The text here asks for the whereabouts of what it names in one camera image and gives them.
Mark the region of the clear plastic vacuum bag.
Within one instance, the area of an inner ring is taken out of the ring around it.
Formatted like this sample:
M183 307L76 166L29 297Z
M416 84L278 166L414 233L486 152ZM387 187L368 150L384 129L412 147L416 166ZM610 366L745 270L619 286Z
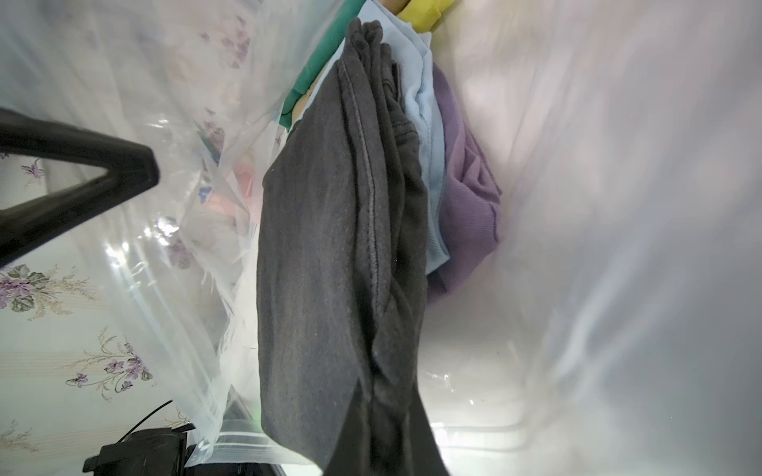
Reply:
M5 1L1 105L151 148L158 186L1 269L1 471L79 475L158 406L189 464L319 475L265 434L263 176L343 1ZM423 321L450 475L761 471L761 5L457 1L419 34L502 189Z

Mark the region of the dark grey trousers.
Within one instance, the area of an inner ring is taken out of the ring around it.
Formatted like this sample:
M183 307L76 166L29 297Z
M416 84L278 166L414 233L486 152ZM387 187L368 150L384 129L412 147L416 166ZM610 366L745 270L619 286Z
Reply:
M353 20L266 173L261 424L327 475L444 475L418 390L428 194L400 69Z

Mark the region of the light blue garment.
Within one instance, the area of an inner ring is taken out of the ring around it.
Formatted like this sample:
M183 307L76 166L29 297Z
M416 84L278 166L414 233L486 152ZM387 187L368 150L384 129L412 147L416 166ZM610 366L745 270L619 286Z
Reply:
M321 87L264 178L264 261L278 282L308 278L424 295L429 271L435 101L426 42L375 1L363 4Z

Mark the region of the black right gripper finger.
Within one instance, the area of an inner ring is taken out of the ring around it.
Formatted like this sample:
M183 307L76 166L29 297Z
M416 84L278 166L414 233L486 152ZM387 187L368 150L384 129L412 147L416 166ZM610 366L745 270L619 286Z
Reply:
M1 151L104 170L84 184L2 210L3 266L160 182L147 146L9 109L1 111Z

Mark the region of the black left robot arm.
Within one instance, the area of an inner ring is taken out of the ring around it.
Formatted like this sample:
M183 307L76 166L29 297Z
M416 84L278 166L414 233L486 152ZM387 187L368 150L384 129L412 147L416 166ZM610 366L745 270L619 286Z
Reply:
M191 466L194 446L188 444L193 424L177 428L148 428L143 424L169 406L164 402L139 420L118 442L105 445L83 462L83 473L93 476L277 476L285 471L266 463L210 463Z

